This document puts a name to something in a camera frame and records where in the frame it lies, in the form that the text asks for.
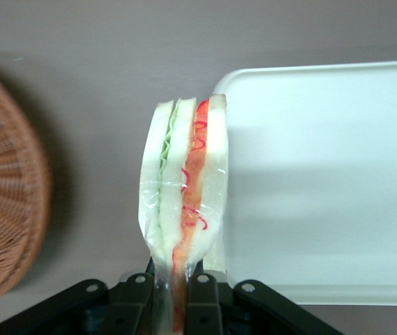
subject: wrapped sandwich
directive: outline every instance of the wrapped sandwich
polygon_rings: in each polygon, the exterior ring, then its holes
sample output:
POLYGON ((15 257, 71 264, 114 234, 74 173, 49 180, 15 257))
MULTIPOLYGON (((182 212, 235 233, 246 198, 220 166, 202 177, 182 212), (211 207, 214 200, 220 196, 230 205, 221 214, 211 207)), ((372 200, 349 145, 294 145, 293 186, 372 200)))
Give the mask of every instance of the wrapped sandwich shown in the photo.
POLYGON ((173 301, 172 333, 182 334, 186 285, 222 227, 227 195, 224 95, 159 103, 140 176, 139 223, 173 301))

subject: sandwich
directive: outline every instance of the sandwich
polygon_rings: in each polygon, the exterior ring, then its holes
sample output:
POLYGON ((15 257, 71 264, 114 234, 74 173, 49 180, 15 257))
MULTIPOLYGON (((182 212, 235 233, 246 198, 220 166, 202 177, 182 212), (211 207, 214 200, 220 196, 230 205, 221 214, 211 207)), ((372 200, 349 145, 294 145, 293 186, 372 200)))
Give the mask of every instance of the sandwich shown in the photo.
POLYGON ((227 157, 224 95, 158 104, 142 158, 138 220, 156 275, 170 284, 176 334, 188 277, 222 228, 227 157))

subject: screw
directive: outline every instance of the screw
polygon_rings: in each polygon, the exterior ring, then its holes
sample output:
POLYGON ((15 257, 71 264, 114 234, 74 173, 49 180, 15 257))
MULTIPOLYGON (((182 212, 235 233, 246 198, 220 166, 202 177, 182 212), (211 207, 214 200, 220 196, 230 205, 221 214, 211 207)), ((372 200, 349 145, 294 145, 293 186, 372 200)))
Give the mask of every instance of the screw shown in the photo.
POLYGON ((145 282, 145 277, 144 276, 138 276, 138 277, 136 277, 135 282, 138 283, 138 284, 143 283, 143 282, 145 282))
POLYGON ((90 286, 87 287, 87 292, 94 292, 97 291, 97 289, 99 289, 99 285, 98 284, 91 284, 90 286))
POLYGON ((250 284, 250 283, 244 283, 244 284, 241 286, 241 289, 242 289, 243 291, 245 291, 245 292, 248 292, 248 293, 251 293, 251 292, 254 292, 254 291, 255 291, 254 285, 253 285, 253 284, 250 284))
POLYGON ((197 277, 197 281, 198 281, 198 283, 207 283, 209 281, 209 277, 206 276, 205 274, 200 274, 197 277))

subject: white bread slice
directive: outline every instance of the white bread slice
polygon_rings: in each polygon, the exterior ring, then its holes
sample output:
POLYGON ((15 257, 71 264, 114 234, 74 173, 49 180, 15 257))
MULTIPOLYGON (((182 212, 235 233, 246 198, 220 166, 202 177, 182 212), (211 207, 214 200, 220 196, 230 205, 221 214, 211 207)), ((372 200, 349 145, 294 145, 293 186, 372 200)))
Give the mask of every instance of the white bread slice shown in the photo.
POLYGON ((188 264, 194 265, 205 257, 223 226, 227 198, 228 139, 226 126, 226 98, 222 94, 209 98, 207 119, 206 160, 201 172, 202 201, 200 215, 207 221, 207 229, 197 224, 188 264))
POLYGON ((160 157, 173 107, 173 101, 156 106, 147 135, 140 175, 138 221, 153 261, 158 263, 164 258, 161 256, 164 251, 158 218, 160 157))

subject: red pepper strip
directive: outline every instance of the red pepper strip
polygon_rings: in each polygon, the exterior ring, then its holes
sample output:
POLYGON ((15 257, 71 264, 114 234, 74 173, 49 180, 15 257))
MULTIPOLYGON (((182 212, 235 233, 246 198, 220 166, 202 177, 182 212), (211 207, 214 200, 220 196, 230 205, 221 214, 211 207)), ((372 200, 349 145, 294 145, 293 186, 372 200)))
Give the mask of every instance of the red pepper strip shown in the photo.
POLYGON ((207 222, 200 217, 199 209, 202 197, 200 173, 206 159, 208 106, 208 100, 203 101, 198 106, 193 124, 194 136, 192 149, 188 152, 183 169, 183 173, 186 175, 186 187, 181 189, 183 200, 180 224, 182 238, 172 252, 172 295, 175 306, 173 331, 175 333, 181 333, 184 326, 184 311, 187 296, 186 261, 197 221, 201 220, 204 223, 204 229, 207 229, 207 222))

